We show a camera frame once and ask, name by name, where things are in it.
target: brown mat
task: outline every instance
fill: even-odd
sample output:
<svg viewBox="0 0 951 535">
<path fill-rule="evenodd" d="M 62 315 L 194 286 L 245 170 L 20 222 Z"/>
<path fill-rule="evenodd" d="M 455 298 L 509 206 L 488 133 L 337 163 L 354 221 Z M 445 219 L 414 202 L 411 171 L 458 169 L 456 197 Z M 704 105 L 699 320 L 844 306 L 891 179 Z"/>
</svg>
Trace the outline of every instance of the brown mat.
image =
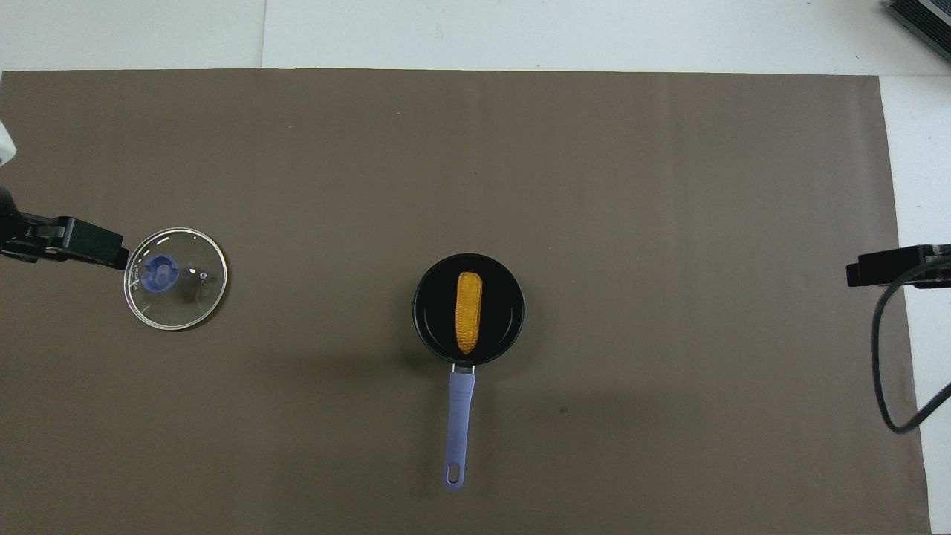
<svg viewBox="0 0 951 535">
<path fill-rule="evenodd" d="M 0 261 L 9 533 L 927 531 L 917 434 L 872 393 L 897 243 L 869 77 L 8 72 L 19 208 L 222 244 L 167 333 L 119 271 Z M 449 365 L 410 305 L 489 254 L 526 295 L 441 486 Z M 884 355 L 913 406 L 903 303 Z"/>
</svg>

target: white surface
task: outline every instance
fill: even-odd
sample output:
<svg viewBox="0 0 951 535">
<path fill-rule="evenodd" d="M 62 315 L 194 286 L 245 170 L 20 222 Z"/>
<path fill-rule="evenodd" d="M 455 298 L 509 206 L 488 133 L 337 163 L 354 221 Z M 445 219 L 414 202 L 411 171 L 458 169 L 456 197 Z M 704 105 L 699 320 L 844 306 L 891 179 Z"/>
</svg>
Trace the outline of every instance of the white surface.
<svg viewBox="0 0 951 535">
<path fill-rule="evenodd" d="M 900 239 L 951 243 L 951 65 L 888 18 L 879 0 L 268 0 L 266 19 L 264 4 L 0 0 L 0 69 L 910 75 L 882 79 Z M 920 403 L 951 381 L 949 292 L 908 292 Z M 922 426 L 937 532 L 951 532 L 949 436 L 951 406 L 943 406 Z"/>
<path fill-rule="evenodd" d="M 3 166 L 16 155 L 16 146 L 13 144 L 10 134 L 0 121 L 0 166 Z"/>
<path fill-rule="evenodd" d="M 0 70 L 259 67 L 265 0 L 0 0 Z"/>
<path fill-rule="evenodd" d="M 951 77 L 881 79 L 903 246 L 951 243 Z M 915 392 L 922 406 L 951 382 L 951 289 L 905 292 Z M 933 531 L 951 531 L 951 402 L 922 424 Z"/>
<path fill-rule="evenodd" d="M 951 74 L 876 0 L 269 0 L 264 67 Z"/>
</svg>

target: yellow corn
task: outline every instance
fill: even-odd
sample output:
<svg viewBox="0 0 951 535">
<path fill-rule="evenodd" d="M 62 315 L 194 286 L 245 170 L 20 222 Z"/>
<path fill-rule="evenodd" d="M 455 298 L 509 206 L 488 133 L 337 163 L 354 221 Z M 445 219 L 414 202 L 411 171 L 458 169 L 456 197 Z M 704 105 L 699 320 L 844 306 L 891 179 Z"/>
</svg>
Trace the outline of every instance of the yellow corn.
<svg viewBox="0 0 951 535">
<path fill-rule="evenodd" d="M 478 341 L 478 319 L 482 311 L 482 278 L 471 271 L 459 273 L 456 281 L 456 343 L 468 355 Z"/>
</svg>

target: purple pan handle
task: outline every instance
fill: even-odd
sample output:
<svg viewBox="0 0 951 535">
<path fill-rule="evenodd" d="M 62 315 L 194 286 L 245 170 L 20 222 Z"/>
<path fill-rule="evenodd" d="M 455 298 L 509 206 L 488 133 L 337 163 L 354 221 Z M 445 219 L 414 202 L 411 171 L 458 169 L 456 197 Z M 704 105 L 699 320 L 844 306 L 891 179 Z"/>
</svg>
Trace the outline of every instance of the purple pan handle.
<svg viewBox="0 0 951 535">
<path fill-rule="evenodd" d="M 469 405 L 476 388 L 474 367 L 453 366 L 449 374 L 449 431 L 446 434 L 446 465 L 443 481 L 452 490 L 462 488 L 466 476 L 466 443 L 469 438 Z"/>
</svg>

